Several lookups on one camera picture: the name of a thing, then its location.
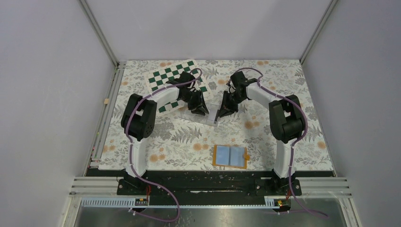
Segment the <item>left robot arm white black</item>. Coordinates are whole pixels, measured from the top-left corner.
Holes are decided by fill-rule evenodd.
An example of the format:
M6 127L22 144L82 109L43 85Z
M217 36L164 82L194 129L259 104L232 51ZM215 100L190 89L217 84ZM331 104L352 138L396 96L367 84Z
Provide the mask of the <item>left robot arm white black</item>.
M182 72L180 77L164 84L147 96L132 94L127 102L121 119L121 126L129 140L128 164L126 172L133 178L129 189L135 194L142 194L150 181L142 178L147 171L146 141L154 130L156 113L165 104L184 101L192 114L209 114L203 92L194 85L201 79L202 70L195 68Z

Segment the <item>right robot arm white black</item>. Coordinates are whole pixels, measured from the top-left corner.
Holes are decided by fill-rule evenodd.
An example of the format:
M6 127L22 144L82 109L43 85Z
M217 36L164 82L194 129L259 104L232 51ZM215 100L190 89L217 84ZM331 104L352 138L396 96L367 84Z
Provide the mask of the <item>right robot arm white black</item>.
M307 119L296 95L281 96L261 85L260 78L247 79L243 69L231 75L228 85L233 91L225 91L217 117L232 115L244 100L253 100L268 109L270 131L277 141L276 160L273 167L271 188L283 195L293 189L295 144L307 133Z

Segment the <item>clear plastic box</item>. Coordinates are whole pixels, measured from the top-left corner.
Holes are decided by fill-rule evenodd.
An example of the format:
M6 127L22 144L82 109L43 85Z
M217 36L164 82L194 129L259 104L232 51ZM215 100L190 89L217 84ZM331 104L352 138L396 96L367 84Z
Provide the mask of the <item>clear plastic box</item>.
M217 127L218 120L219 120L219 118L217 117L219 106L215 105L215 104L210 104L210 103L206 103L206 106L207 106L209 113L207 113L205 115L199 115L199 114L191 113L191 111L188 110L187 105L185 105L184 111L181 111L181 113L180 113L180 117L185 120L192 121L192 122Z

